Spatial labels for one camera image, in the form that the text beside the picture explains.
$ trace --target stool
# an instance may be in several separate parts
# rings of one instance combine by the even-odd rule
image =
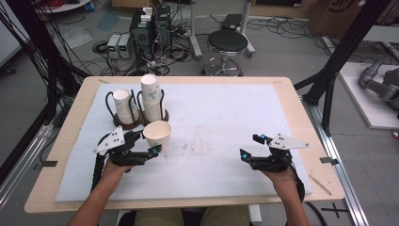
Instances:
[[[211,58],[203,66],[202,74],[214,76],[224,73],[227,76],[242,76],[238,64],[228,57],[243,53],[247,45],[247,38],[234,30],[222,29],[211,33],[208,37],[208,47],[222,56]]]

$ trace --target white paper cup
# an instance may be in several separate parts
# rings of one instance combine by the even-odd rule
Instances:
[[[166,121],[155,121],[144,128],[143,135],[150,147],[162,144],[162,152],[165,152],[168,150],[171,132],[172,127],[169,123]]]
[[[113,92],[113,98],[115,101],[115,107],[117,109],[118,116],[132,115],[129,107],[129,99],[132,96],[127,89],[118,89]],[[132,111],[137,111],[137,106],[134,100],[131,101]]]
[[[165,111],[165,102],[162,104],[162,116],[161,118],[161,101],[156,103],[147,103],[143,102],[144,105],[144,112],[147,118],[147,121],[154,122],[154,121],[161,121],[165,118],[166,111]]]
[[[133,112],[133,115],[135,116],[135,121],[138,120],[139,114],[138,114],[138,110]],[[133,120],[132,114],[129,115],[118,115],[118,118],[120,119],[120,122],[122,122],[123,124],[132,124],[135,121]]]
[[[161,100],[161,87],[156,75],[148,73],[141,77],[141,92],[144,102],[156,103]]]

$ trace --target leg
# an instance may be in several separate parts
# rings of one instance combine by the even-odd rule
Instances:
[[[201,226],[248,226],[249,212],[247,205],[210,207],[205,210]]]
[[[138,210],[135,226],[184,226],[181,209]]]

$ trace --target stacked paper cups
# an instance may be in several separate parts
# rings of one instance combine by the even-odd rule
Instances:
[[[147,121],[163,120],[166,116],[165,104],[161,103],[162,92],[156,75],[149,73],[141,77],[141,92]]]
[[[118,89],[114,91],[113,97],[120,122],[122,122],[123,124],[134,123],[138,119],[139,113],[134,100],[131,99],[132,96],[130,92],[127,89]]]

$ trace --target power supply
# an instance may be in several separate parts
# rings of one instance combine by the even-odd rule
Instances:
[[[153,20],[146,22],[141,20],[144,11],[136,11],[132,17],[130,34],[133,40],[133,48],[136,55],[140,55],[147,60],[153,60],[153,52],[156,52],[156,45],[153,45],[155,29]]]
[[[118,48],[118,42],[120,41],[120,35],[112,35],[108,41],[106,48],[108,49],[109,57],[120,58],[120,49]]]
[[[130,58],[133,52],[133,43],[129,34],[123,34],[120,36],[118,47],[120,49],[120,56],[122,58]]]
[[[170,6],[161,6],[156,9],[156,32],[158,44],[164,49],[172,44],[170,31]]]

